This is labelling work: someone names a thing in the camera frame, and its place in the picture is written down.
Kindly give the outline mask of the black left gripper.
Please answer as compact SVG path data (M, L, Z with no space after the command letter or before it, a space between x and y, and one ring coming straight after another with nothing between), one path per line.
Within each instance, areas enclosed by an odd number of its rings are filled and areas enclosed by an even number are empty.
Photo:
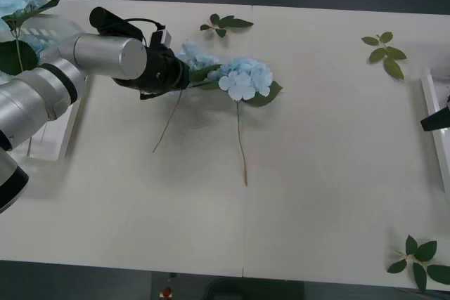
M176 56L169 57L169 90L184 90L190 84L190 68Z

